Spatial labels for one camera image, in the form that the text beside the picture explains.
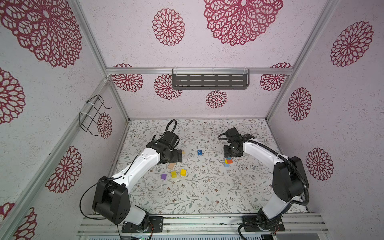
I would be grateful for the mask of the natural wood rectangular block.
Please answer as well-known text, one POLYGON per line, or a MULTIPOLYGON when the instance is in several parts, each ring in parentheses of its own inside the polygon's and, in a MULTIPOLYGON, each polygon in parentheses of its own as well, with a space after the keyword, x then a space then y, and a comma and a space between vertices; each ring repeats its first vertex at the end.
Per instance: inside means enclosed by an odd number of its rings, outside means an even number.
POLYGON ((172 170, 175 167, 176 163, 170 163, 168 169, 172 170))

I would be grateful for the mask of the yellow-green wood cube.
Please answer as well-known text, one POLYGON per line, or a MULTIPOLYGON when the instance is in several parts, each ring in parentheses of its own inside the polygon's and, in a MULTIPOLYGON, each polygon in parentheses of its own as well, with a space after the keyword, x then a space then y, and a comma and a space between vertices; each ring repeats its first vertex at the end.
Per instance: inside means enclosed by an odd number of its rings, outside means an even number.
POLYGON ((172 171, 172 172, 171 172, 171 177, 172 177, 172 179, 177 178, 177 177, 178 177, 177 172, 172 171))

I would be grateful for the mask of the yellow wood cube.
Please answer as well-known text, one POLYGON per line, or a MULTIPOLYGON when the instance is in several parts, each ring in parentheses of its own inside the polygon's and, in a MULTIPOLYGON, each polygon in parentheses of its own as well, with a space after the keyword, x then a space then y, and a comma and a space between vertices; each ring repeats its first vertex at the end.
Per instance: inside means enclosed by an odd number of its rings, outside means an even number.
POLYGON ((187 170, 185 170, 185 169, 181 169, 180 175, 181 175, 182 177, 185 177, 185 176, 187 175, 187 170))

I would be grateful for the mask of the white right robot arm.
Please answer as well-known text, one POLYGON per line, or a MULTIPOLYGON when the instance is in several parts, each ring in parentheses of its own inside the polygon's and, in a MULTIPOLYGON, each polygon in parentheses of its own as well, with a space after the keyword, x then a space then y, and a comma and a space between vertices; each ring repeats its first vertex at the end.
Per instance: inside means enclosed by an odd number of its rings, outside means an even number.
POLYGON ((236 128, 220 134, 218 140, 228 142, 224 146, 226 158, 239 158, 248 154, 272 170, 273 193, 258 213, 263 221, 282 216, 292 205, 309 204, 309 182, 300 158, 281 155, 252 135, 241 135, 236 128))

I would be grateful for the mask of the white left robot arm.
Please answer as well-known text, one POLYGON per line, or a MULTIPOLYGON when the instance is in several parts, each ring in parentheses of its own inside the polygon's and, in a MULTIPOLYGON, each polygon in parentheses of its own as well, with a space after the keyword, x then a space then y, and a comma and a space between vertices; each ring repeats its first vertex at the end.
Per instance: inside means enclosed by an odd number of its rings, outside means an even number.
POLYGON ((182 150, 176 149, 179 141, 175 133, 165 131, 158 140, 152 139, 128 167, 110 178, 100 178, 92 209, 115 225, 125 222, 146 228, 150 214, 131 204, 130 193, 154 166, 182 161, 182 150))

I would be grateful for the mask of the dark grey wall shelf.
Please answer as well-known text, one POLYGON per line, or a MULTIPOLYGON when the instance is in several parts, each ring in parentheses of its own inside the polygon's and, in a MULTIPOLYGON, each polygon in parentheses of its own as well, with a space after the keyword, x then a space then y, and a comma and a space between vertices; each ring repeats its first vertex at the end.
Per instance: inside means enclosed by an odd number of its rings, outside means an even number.
POLYGON ((201 74, 179 73, 172 69, 172 88, 174 90, 246 90, 250 85, 250 74, 201 74))

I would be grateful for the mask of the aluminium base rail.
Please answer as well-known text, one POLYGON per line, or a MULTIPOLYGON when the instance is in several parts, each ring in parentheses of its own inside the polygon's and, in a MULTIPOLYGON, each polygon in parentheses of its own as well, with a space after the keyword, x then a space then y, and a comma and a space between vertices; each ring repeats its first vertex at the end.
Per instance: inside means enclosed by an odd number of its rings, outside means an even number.
MULTIPOLYGON (((152 215, 155 235, 215 235, 238 234, 238 227, 251 220, 253 214, 192 214, 152 215)), ((328 234, 330 231, 320 214, 288 213, 271 224, 270 230, 261 231, 255 226, 256 234, 328 234)), ((77 236, 112 236, 118 233, 117 226, 108 220, 84 218, 77 236)))

